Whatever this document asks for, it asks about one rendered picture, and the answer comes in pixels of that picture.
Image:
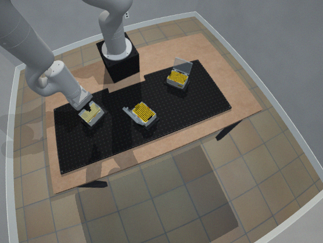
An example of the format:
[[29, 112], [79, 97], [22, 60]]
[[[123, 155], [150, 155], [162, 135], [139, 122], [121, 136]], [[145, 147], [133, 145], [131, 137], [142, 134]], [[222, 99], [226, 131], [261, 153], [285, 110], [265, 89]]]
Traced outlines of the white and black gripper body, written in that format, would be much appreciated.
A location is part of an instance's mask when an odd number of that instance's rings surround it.
[[[85, 93], [87, 92], [82, 86], [80, 86], [81, 87], [81, 90], [83, 90]], [[75, 104], [75, 102], [72, 100], [72, 99], [68, 99], [68, 98], [66, 98], [67, 99], [67, 101], [70, 103], [70, 105], [75, 109], [75, 110], [77, 110], [77, 108], [75, 108], [75, 106], [73, 105], [73, 104]]]

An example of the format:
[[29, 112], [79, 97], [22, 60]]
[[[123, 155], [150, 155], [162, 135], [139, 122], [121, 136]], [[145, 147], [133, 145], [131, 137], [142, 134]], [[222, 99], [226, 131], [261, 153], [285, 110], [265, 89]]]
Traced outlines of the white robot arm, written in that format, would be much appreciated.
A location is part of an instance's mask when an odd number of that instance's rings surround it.
[[[102, 53], [113, 61], [125, 59], [132, 51], [131, 42], [125, 38], [123, 15], [133, 0], [82, 0], [104, 9], [99, 15], [99, 25], [104, 38]], [[0, 46], [24, 64], [25, 78], [31, 90], [43, 97], [61, 92], [80, 110], [93, 96], [81, 90], [79, 82], [54, 54], [10, 0], [0, 0]], [[106, 47], [107, 46], [107, 47]], [[44, 78], [40, 76], [45, 73]]]

